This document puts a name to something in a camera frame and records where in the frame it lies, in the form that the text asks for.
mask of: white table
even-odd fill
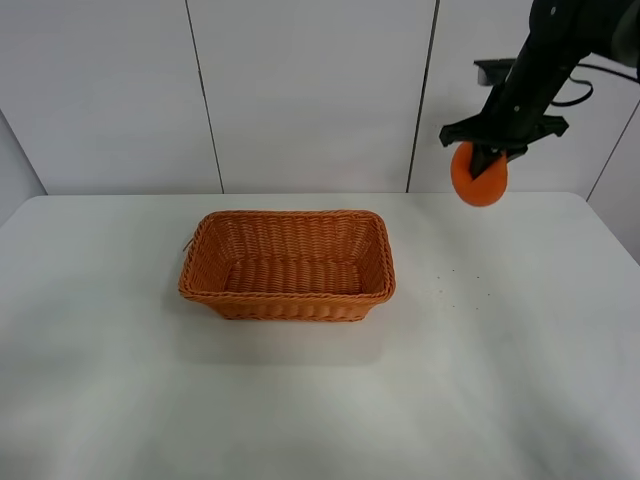
[[[363,322],[178,295],[207,213],[337,208],[389,230]],[[0,478],[640,478],[639,287],[570,194],[33,199],[0,228]]]

